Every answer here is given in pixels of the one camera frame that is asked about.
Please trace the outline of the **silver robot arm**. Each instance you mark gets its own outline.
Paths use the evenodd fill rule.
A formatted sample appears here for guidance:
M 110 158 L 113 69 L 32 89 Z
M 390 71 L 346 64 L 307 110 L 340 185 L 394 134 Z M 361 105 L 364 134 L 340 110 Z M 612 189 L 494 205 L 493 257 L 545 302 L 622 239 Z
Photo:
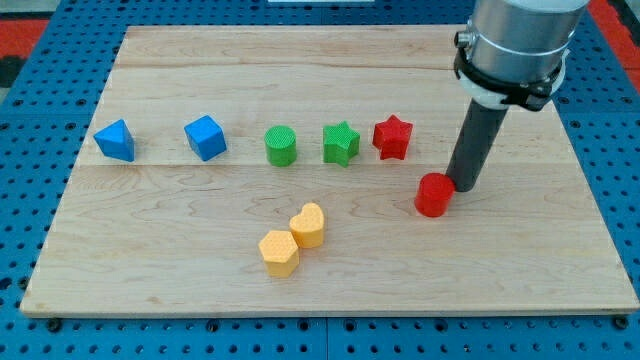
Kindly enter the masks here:
M 479 105 L 539 111 L 559 89 L 588 0 L 477 0 L 454 36 L 454 72 Z

